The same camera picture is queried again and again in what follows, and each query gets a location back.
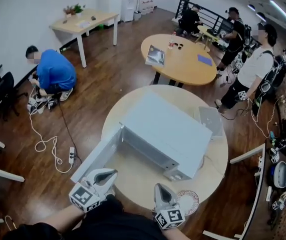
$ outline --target blue shirt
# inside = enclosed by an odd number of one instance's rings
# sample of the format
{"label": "blue shirt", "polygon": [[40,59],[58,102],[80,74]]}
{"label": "blue shirt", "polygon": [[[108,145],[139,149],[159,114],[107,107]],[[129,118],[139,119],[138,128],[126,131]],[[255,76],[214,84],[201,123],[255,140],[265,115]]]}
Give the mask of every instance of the blue shirt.
{"label": "blue shirt", "polygon": [[61,54],[49,49],[42,53],[41,62],[37,67],[40,88],[47,89],[58,84],[64,90],[70,90],[76,84],[74,66]]}

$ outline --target black railing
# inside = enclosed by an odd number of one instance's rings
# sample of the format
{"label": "black railing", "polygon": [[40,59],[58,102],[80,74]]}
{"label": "black railing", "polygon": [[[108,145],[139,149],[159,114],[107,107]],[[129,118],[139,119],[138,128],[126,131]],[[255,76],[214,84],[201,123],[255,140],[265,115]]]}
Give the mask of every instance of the black railing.
{"label": "black railing", "polygon": [[[180,0],[175,18],[182,18],[184,11],[194,5],[196,4],[190,2],[189,0]],[[216,30],[218,33],[221,31],[225,31],[226,33],[232,32],[233,24],[230,21],[209,9],[206,9],[200,5],[199,7],[201,8],[199,11],[199,18],[202,20],[204,25]]]}

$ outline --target chair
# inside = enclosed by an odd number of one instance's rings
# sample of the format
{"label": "chair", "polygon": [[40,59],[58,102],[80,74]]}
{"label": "chair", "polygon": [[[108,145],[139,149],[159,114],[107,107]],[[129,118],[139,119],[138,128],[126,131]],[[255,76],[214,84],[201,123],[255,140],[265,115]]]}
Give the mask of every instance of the chair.
{"label": "chair", "polygon": [[14,88],[14,78],[12,73],[8,72],[3,77],[0,75],[0,102],[4,106],[3,120],[7,121],[6,115],[8,113],[8,108],[11,107],[16,116],[19,116],[19,113],[14,107],[14,102],[21,96],[28,96],[27,92],[24,92],[20,95],[17,95],[18,90]]}

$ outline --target blue notebook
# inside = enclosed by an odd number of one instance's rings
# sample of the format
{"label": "blue notebook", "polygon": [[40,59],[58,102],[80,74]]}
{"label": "blue notebook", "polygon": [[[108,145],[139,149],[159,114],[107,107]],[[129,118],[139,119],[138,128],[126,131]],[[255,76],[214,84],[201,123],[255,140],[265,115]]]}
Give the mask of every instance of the blue notebook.
{"label": "blue notebook", "polygon": [[197,58],[198,58],[198,61],[199,61],[199,62],[203,62],[203,63],[205,63],[205,64],[207,64],[207,65],[209,65],[209,66],[212,66],[212,65],[213,65],[211,58],[207,58],[207,57],[204,57],[204,56],[199,55],[199,54],[197,55]]}

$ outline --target plate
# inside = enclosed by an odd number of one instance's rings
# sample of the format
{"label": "plate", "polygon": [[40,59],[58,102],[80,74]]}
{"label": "plate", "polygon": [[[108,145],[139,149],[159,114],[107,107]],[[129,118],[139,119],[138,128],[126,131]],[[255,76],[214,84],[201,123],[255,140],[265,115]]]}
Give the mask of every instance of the plate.
{"label": "plate", "polygon": [[177,195],[177,201],[185,215],[193,214],[199,206],[198,195],[191,190],[183,190]]}

